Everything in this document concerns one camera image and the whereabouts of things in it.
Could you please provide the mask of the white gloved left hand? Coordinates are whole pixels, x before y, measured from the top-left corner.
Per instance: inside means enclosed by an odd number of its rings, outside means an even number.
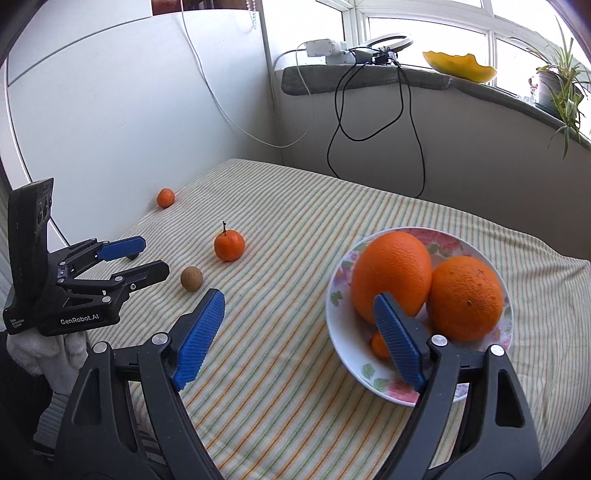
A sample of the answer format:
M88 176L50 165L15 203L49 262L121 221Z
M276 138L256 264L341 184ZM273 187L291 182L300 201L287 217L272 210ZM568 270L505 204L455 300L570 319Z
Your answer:
M43 375L54 393L69 396L88 357L87 334L46 337L33 328L9 335L7 351L27 373Z

